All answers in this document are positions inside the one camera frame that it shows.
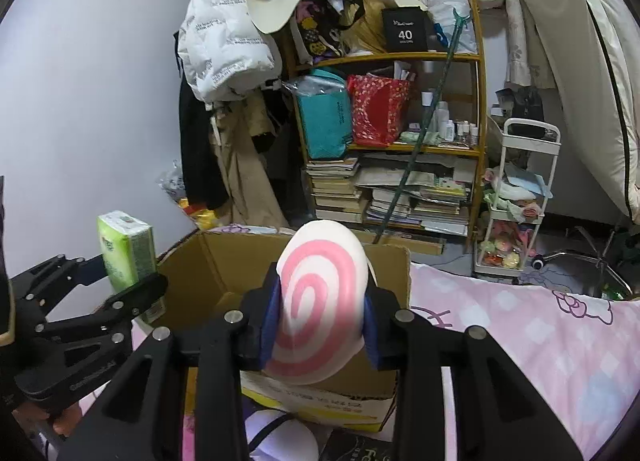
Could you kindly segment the green tissue pack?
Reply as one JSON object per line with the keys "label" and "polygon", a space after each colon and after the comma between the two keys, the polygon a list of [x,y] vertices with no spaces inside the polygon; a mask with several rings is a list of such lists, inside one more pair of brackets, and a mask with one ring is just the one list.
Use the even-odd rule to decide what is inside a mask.
{"label": "green tissue pack", "polygon": [[151,225],[125,212],[112,211],[98,217],[96,229],[105,270],[115,292],[156,272]]}

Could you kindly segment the purple haired plush doll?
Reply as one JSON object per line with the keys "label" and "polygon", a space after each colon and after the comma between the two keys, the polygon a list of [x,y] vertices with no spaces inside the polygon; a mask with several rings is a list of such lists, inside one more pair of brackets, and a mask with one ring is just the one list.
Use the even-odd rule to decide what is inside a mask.
{"label": "purple haired plush doll", "polygon": [[292,413],[257,410],[245,419],[251,460],[318,461],[320,448],[314,433]]}

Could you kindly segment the pink white swirl plush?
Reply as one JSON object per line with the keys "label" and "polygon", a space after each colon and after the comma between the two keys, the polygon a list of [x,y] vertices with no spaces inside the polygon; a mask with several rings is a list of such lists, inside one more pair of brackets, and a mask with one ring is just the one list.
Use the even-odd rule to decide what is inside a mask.
{"label": "pink white swirl plush", "polygon": [[264,371],[292,385],[322,382],[363,347],[369,261],[350,229],[334,221],[300,227],[281,253],[279,325]]}

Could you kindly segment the cardboard box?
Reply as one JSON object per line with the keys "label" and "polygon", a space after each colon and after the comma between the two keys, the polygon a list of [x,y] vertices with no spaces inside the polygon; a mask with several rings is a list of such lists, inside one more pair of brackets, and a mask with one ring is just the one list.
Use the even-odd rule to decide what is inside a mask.
{"label": "cardboard box", "polygon": [[[241,296],[262,285],[287,242],[283,235],[194,233],[158,263],[168,288],[164,312],[153,325],[186,330],[238,309]],[[241,374],[241,383],[243,395],[264,407],[354,431],[382,431],[395,406],[396,374],[374,370],[365,351],[316,384],[295,386],[251,372]]]}

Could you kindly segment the pink Hello Kitty bedsheet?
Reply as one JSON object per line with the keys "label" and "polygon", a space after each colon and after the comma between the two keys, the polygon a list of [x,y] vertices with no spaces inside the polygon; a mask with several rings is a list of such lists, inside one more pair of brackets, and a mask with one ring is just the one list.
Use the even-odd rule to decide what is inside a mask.
{"label": "pink Hello Kitty bedsheet", "polygon": [[[364,244],[368,285],[435,327],[485,328],[525,374],[577,445],[579,460],[634,460],[639,438],[639,305],[506,285],[444,273],[410,261],[394,245]],[[195,398],[190,368],[186,396]],[[446,453],[456,447],[451,373],[442,371]]]}

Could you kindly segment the beige coat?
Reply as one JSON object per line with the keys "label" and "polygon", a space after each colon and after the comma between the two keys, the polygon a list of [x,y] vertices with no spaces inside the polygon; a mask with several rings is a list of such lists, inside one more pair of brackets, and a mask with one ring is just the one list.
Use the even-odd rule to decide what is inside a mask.
{"label": "beige coat", "polygon": [[210,117],[210,144],[229,200],[216,209],[222,224],[288,227],[253,137],[274,135],[262,93],[218,103]]}

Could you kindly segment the stack of books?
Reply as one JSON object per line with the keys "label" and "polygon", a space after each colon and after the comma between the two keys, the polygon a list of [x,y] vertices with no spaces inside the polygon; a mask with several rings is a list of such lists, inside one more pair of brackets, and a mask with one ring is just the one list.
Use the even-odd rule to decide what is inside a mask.
{"label": "stack of books", "polygon": [[356,156],[306,163],[305,173],[316,218],[348,224],[363,222],[369,196],[355,183],[359,166]]}

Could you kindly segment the white puffer jacket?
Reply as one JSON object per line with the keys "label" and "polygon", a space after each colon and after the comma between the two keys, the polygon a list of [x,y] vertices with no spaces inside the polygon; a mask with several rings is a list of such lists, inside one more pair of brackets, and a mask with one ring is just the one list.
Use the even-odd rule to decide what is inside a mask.
{"label": "white puffer jacket", "polygon": [[177,53],[186,83],[206,105],[240,100],[282,71],[276,42],[256,28],[246,0],[189,0]]}

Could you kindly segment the teal bag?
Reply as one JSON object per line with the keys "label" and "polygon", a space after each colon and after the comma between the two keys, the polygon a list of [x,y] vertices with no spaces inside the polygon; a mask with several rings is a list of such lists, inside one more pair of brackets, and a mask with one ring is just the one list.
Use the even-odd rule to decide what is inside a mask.
{"label": "teal bag", "polygon": [[310,160],[338,159],[352,142],[352,106],[346,80],[316,69],[286,81],[302,120]]}

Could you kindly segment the white rolling cart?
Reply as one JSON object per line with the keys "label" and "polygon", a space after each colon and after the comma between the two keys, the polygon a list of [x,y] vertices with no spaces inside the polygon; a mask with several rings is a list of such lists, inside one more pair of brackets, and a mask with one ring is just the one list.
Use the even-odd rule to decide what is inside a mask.
{"label": "white rolling cart", "polygon": [[561,150],[553,124],[523,118],[488,121],[498,145],[497,165],[483,176],[487,211],[474,242],[474,273],[518,279],[536,254],[535,242],[549,201]]}

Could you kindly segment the wooden bookshelf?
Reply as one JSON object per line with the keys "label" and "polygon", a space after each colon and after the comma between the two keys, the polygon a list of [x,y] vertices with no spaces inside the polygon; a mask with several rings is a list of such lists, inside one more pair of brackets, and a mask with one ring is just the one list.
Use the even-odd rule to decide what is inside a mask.
{"label": "wooden bookshelf", "polygon": [[[422,145],[420,147],[420,154],[423,155],[443,155],[454,156],[459,158],[469,158],[476,161],[474,169],[474,176],[472,179],[471,189],[471,201],[469,208],[469,215],[466,218],[466,235],[465,247],[469,247],[472,244],[473,239],[477,236],[477,221],[478,215],[480,215],[480,203],[482,203],[482,194],[480,193],[480,183],[482,179],[482,171],[480,170],[485,164],[485,148],[486,148],[486,133],[487,133],[487,94],[486,94],[486,70],[485,70],[485,51],[484,43],[482,42],[482,23],[480,22],[480,8],[478,7],[477,0],[468,0],[470,6],[471,21],[473,25],[476,42],[478,44],[477,53],[456,53],[452,55],[451,61],[455,64],[465,64],[471,66],[470,78],[473,88],[473,94],[459,94],[444,92],[444,85],[442,85],[442,100],[446,100],[448,103],[466,103],[473,107],[475,111],[476,120],[480,136],[478,136],[477,145],[474,147],[456,147],[448,145]],[[288,79],[297,78],[303,73],[324,68],[336,68],[335,71],[341,71],[340,66],[356,66],[356,65],[372,65],[375,62],[391,62],[392,60],[402,60],[403,62],[446,62],[446,52],[391,52],[385,54],[373,54],[373,55],[361,55],[352,57],[341,57],[335,59],[326,59],[323,62],[319,62],[318,66],[303,65],[299,62],[296,56],[294,48],[294,41],[291,32],[291,28],[285,24],[285,28],[277,32],[276,35],[277,44],[282,56],[284,57],[285,65],[285,77]],[[297,123],[300,149],[302,149],[303,159],[305,166],[310,160],[308,154],[307,138],[304,129],[304,123],[300,117],[300,110],[297,100],[293,100],[293,112],[295,114],[295,120]],[[387,151],[387,152],[412,152],[416,145],[401,142],[395,140],[393,143],[389,143],[386,146],[381,145],[357,145],[349,144],[347,150],[350,151]],[[406,229],[420,231],[420,233],[426,233],[427,230],[421,227],[405,225],[401,223],[387,223],[385,229],[390,227],[391,229]]]}

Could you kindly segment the red patterned gift bag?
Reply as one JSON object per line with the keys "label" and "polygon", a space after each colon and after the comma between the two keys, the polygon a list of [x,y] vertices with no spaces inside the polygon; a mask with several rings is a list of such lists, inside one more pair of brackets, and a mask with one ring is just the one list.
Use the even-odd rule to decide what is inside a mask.
{"label": "red patterned gift bag", "polygon": [[373,74],[347,78],[352,105],[352,139],[359,146],[387,147],[404,126],[411,82]]}

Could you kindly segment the black box with 40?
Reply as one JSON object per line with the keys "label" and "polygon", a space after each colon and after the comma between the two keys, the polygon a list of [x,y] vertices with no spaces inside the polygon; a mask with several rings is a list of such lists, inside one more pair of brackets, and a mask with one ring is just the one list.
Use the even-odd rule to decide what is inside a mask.
{"label": "black box with 40", "polygon": [[382,10],[386,50],[426,52],[428,50],[425,13],[420,7]]}

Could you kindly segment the green pole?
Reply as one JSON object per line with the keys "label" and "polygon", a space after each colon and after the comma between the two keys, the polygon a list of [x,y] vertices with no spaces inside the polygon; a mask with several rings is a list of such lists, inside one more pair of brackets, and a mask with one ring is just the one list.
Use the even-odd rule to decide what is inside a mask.
{"label": "green pole", "polygon": [[461,33],[466,23],[470,20],[469,15],[461,16],[455,8],[452,10],[452,12],[454,13],[454,33],[452,34],[449,42],[445,65],[444,68],[442,68],[442,74],[440,75],[439,81],[437,83],[437,88],[435,90],[435,93],[433,94],[431,103],[425,108],[423,112],[418,139],[414,143],[409,161],[404,169],[404,173],[402,173],[401,175],[399,184],[394,191],[392,201],[390,201],[390,206],[388,207],[384,215],[382,224],[378,226],[378,230],[376,231],[372,241],[373,244],[378,244],[380,242],[388,226],[388,223],[390,222],[390,218],[394,215],[400,195],[403,194],[406,190],[408,179],[414,169],[414,166],[416,165],[416,158],[418,158],[418,155],[420,155],[422,151],[428,125],[431,124],[434,112],[440,102],[440,99],[442,98],[442,91],[444,90],[444,87],[446,85],[449,70],[452,61],[454,60],[454,54],[457,53]]}

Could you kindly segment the cream mattress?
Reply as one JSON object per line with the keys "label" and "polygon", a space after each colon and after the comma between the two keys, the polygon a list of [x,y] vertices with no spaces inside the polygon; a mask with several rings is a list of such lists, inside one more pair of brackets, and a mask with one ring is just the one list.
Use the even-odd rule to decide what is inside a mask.
{"label": "cream mattress", "polygon": [[639,219],[639,25],[624,0],[524,0],[568,136],[608,198]]}

